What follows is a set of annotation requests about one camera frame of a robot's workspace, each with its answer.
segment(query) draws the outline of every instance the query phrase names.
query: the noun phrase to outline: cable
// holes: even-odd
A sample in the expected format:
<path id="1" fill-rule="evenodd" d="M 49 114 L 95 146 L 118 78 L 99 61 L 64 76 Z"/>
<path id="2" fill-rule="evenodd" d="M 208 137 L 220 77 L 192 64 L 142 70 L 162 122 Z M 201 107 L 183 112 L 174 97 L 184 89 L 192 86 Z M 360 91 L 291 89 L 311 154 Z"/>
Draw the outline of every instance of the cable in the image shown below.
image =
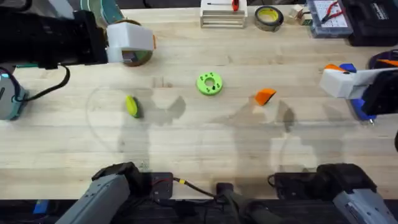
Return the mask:
<path id="1" fill-rule="evenodd" d="M 70 70 L 69 70 L 68 67 L 66 67 L 64 65 L 60 65 L 60 66 L 64 67 L 65 70 L 67 71 L 67 73 L 65 74 L 65 77 L 63 78 L 63 80 L 58 85 L 52 86 L 52 87 L 50 87 L 48 89 L 45 89 L 45 90 L 41 91 L 40 93 L 38 93 L 38 94 L 36 94 L 36 95 L 34 95 L 34 96 L 30 97 L 30 98 L 26 98 L 26 99 L 19 99 L 19 93 L 21 92 L 21 88 L 19 86 L 18 81 L 15 79 L 15 76 L 9 70 L 7 70 L 4 67 L 0 67 L 0 69 L 7 73 L 10 81 L 14 85 L 15 96 L 16 96 L 16 97 L 14 97 L 14 100 L 17 101 L 17 102 L 28 102 L 28 101 L 36 100 L 36 99 L 38 99 L 38 98 L 40 98 L 40 97 L 42 97 L 42 96 L 54 91 L 54 90 L 58 90 L 59 88 L 64 87 L 66 84 L 68 84 L 69 79 L 70 79 Z"/>
<path id="2" fill-rule="evenodd" d="M 207 209 L 208 209 L 208 207 L 205 207 L 205 214 L 203 215 L 203 224 L 206 224 L 206 219 L 207 219 Z"/>
<path id="3" fill-rule="evenodd" d="M 145 8 L 147 8 L 147 9 L 152 8 L 152 6 L 150 6 L 150 4 L 148 4 L 146 0 L 142 0 L 142 3 L 144 4 Z"/>
<path id="4" fill-rule="evenodd" d="M 268 178 L 267 178 L 268 184 L 269 184 L 272 188 L 275 188 L 275 184 L 271 183 L 271 179 L 274 179 L 274 181 L 275 181 L 275 178 L 274 178 L 274 177 L 275 177 L 275 175 L 272 174 L 272 175 L 269 175 Z"/>
<path id="5" fill-rule="evenodd" d="M 187 185 L 188 187 L 192 188 L 193 190 L 196 190 L 197 192 L 200 192 L 200 193 L 202 193 L 202 194 L 204 194 L 204 195 L 207 195 L 207 196 L 212 197 L 212 198 L 217 198 L 216 195 L 214 195 L 214 194 L 212 194 L 212 193 L 209 193 L 209 192 L 207 192 L 207 191 L 205 191 L 205 190 L 202 190 L 202 189 L 196 187 L 195 185 L 189 183 L 188 181 L 186 181 L 186 180 L 184 180 L 184 179 L 180 179 L 180 178 L 174 177 L 173 180 L 174 180 L 174 181 L 177 181 L 177 182 L 180 183 L 180 184 Z"/>
<path id="6" fill-rule="evenodd" d="M 227 195 L 227 194 L 213 195 L 212 193 L 209 193 L 209 192 L 207 192 L 205 190 L 202 190 L 202 189 L 196 187 L 195 185 L 189 183 L 186 180 L 183 180 L 183 179 L 180 179 L 180 178 L 177 178 L 177 177 L 174 177 L 173 180 L 179 182 L 180 184 L 187 185 L 188 187 L 190 187 L 193 190 L 196 190 L 196 191 L 198 191 L 198 192 L 200 192 L 202 194 L 205 194 L 207 196 L 212 197 L 213 199 L 209 200 L 208 202 L 215 202 L 218 198 L 224 197 L 228 201 L 228 203 L 231 205 L 231 207 L 232 207 L 232 211 L 233 211 L 233 215 L 234 215 L 236 224 L 240 224 L 241 223 L 241 220 L 239 218 L 238 209 L 236 208 L 235 203 L 233 202 L 233 199 L 229 195 Z"/>
<path id="7" fill-rule="evenodd" d="M 33 5 L 33 0 L 25 0 L 25 4 L 21 7 L 0 7 L 0 11 L 9 11 L 9 12 L 25 12 L 28 11 Z"/>
<path id="8" fill-rule="evenodd" d="M 160 179 L 160 180 L 156 180 L 155 182 L 152 183 L 152 187 L 154 187 L 155 185 L 161 183 L 161 182 L 165 182 L 165 181 L 169 181 L 169 178 L 164 178 L 164 179 Z"/>
<path id="9" fill-rule="evenodd" d="M 233 200 L 231 199 L 231 197 L 229 195 L 223 194 L 223 196 L 224 196 L 224 198 L 226 198 L 228 203 L 231 205 L 232 213 L 234 215 L 236 224 L 241 224 L 241 219 L 239 217 L 239 212 L 238 212 L 238 209 L 235 206 L 235 203 L 233 202 Z"/>

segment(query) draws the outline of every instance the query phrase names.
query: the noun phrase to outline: yellow tape roll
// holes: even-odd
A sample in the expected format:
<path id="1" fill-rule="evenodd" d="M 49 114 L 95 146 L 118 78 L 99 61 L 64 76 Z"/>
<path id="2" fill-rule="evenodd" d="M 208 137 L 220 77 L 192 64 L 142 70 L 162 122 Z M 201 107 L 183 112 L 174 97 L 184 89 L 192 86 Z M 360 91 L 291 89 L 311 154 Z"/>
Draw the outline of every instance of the yellow tape roll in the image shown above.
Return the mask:
<path id="1" fill-rule="evenodd" d="M 261 6 L 254 13 L 256 26 L 260 30 L 275 32 L 284 22 L 284 15 L 272 6 Z"/>

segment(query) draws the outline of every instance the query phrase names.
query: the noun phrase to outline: black case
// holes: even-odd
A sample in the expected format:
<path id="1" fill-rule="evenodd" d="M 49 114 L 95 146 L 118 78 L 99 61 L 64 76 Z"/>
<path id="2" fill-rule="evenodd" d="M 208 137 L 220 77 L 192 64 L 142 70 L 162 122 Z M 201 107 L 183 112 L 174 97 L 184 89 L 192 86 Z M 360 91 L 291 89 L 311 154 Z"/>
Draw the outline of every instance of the black case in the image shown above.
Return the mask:
<path id="1" fill-rule="evenodd" d="M 388 47 L 398 44 L 398 7 L 392 0 L 341 0 L 353 34 L 352 46 Z"/>

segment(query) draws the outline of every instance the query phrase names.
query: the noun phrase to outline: green donut-shaped object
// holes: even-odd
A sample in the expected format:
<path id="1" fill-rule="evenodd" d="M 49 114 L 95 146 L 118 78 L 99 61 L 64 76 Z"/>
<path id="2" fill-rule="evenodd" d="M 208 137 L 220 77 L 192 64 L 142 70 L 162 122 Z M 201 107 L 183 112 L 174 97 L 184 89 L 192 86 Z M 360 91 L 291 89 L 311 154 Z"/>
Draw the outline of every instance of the green donut-shaped object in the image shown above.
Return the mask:
<path id="1" fill-rule="evenodd" d="M 213 86 L 207 85 L 207 81 L 213 82 Z M 215 72 L 204 73 L 197 79 L 197 88 L 204 95 L 213 96 L 223 88 L 223 80 Z"/>

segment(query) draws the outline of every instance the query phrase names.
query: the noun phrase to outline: wooden tabletop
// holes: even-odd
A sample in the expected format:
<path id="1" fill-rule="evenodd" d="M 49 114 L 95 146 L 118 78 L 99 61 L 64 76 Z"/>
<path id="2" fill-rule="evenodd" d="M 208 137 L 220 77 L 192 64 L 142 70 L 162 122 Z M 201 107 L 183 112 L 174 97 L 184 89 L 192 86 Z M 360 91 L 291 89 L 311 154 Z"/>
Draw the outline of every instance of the wooden tabletop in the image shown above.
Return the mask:
<path id="1" fill-rule="evenodd" d="M 287 15 L 290 6 L 279 6 Z M 201 29 L 199 9 L 140 9 L 123 13 L 154 31 L 157 50 L 137 68 L 121 63 L 70 67 L 69 84 L 0 122 L 0 198 L 79 198 L 90 177 L 133 161 L 142 171 L 173 172 L 206 190 L 232 182 L 250 197 L 275 198 L 266 177 L 319 164 L 361 166 L 385 198 L 397 198 L 397 116 L 375 126 L 356 121 L 345 100 L 319 86 L 328 63 L 365 68 L 388 50 L 350 47 L 342 39 L 313 39 L 292 21 L 279 31 Z M 195 87 L 204 72 L 224 81 L 216 96 Z M 31 93 L 58 83 L 65 70 L 17 69 Z M 263 88 L 277 90 L 265 106 Z M 144 119 L 125 108 L 136 96 Z M 176 198 L 202 195 L 175 184 Z"/>

